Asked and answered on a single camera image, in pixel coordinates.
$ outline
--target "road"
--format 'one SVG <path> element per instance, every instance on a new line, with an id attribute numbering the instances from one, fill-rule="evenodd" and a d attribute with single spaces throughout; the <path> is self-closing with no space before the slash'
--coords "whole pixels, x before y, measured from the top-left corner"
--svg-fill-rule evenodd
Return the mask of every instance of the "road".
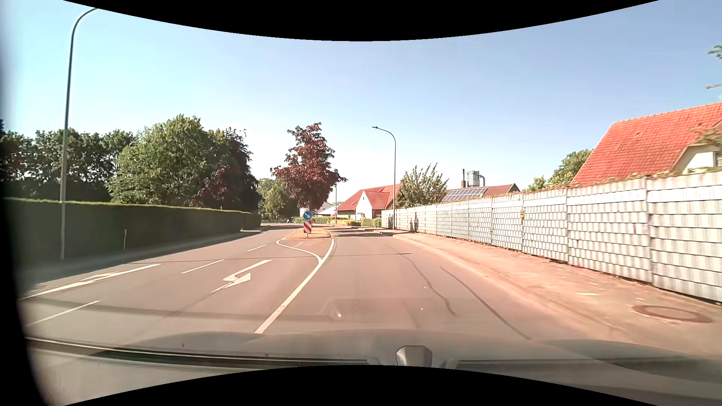
<path id="1" fill-rule="evenodd" d="M 588 338 L 437 254 L 357 228 L 291 226 L 47 282 L 20 300 L 26 334 L 103 345 L 189 332 L 402 328 L 522 340 Z"/>

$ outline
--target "hedge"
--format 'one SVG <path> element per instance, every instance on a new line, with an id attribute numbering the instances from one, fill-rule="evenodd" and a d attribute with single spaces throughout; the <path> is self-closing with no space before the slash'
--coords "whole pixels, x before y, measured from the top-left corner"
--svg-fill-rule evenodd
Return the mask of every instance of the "hedge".
<path id="1" fill-rule="evenodd" d="M 59 261 L 60 202 L 6 197 L 3 203 L 16 265 Z M 260 215 L 232 210 L 66 202 L 65 257 L 145 249 L 250 230 L 260 224 Z"/>

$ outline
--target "building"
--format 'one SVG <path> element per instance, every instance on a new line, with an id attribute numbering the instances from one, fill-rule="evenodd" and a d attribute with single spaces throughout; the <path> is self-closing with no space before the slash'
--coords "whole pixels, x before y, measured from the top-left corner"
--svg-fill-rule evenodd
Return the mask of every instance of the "building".
<path id="1" fill-rule="evenodd" d="M 299 208 L 299 210 L 298 210 L 299 216 L 303 216 L 303 213 L 305 213 L 307 211 L 308 211 L 308 209 L 306 209 L 306 208 L 303 208 L 303 207 Z M 334 205 L 332 205 L 331 203 L 326 202 L 326 203 L 323 203 L 323 205 L 321 206 L 320 209 L 315 210 L 313 212 L 313 214 L 320 215 L 320 216 L 330 216 L 331 214 L 333 214 L 335 212 L 336 212 L 336 207 Z"/>
<path id="2" fill-rule="evenodd" d="M 519 191 L 516 183 L 501 186 L 474 186 L 460 189 L 447 189 L 442 202 L 456 202 L 458 200 L 478 199 L 480 197 L 499 196 L 500 194 Z"/>
<path id="3" fill-rule="evenodd" d="M 722 103 L 613 123 L 573 183 L 720 166 L 722 152 L 696 144 L 693 130 L 722 126 Z"/>
<path id="4" fill-rule="evenodd" d="M 396 185 L 396 193 L 401 184 Z M 361 189 L 339 205 L 339 217 L 356 220 L 381 216 L 381 210 L 393 206 L 393 185 Z"/>

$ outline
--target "white wall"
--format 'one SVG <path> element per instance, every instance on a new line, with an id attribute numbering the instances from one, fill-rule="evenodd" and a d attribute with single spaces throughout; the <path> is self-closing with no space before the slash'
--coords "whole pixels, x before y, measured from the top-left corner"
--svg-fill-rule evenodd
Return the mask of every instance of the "white wall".
<path id="1" fill-rule="evenodd" d="M 396 227 L 722 302 L 722 171 L 397 209 Z"/>
<path id="2" fill-rule="evenodd" d="M 690 163 L 687 164 L 687 167 L 684 168 L 684 170 L 689 170 L 693 168 L 701 168 L 704 166 L 714 166 L 714 152 L 699 152 L 697 153 Z"/>
<path id="3" fill-rule="evenodd" d="M 366 197 L 365 191 L 361 193 L 359 202 L 356 204 L 357 220 L 361 218 L 361 213 L 363 213 L 366 216 L 366 218 L 373 217 L 373 209 L 371 208 L 371 202 L 368 201 L 368 197 Z"/>

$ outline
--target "lamp post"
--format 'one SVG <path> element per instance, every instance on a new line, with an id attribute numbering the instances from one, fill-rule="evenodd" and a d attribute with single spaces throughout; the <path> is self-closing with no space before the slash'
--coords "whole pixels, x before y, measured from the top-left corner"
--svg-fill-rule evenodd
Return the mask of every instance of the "lamp post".
<path id="1" fill-rule="evenodd" d="M 386 131 L 391 134 L 393 138 L 393 224 L 391 225 L 392 230 L 396 229 L 396 137 L 393 136 L 391 131 L 380 129 L 377 126 L 371 127 L 373 129 Z"/>
<path id="2" fill-rule="evenodd" d="M 75 41 L 75 29 L 78 28 L 80 20 L 97 8 L 90 9 L 81 14 L 73 25 L 70 34 L 70 56 L 68 57 L 68 87 L 65 92 L 65 127 L 63 129 L 63 152 L 60 169 L 60 259 L 65 259 L 65 193 L 67 190 L 66 175 L 68 172 L 68 115 L 70 111 L 70 77 L 73 69 L 73 43 Z"/>

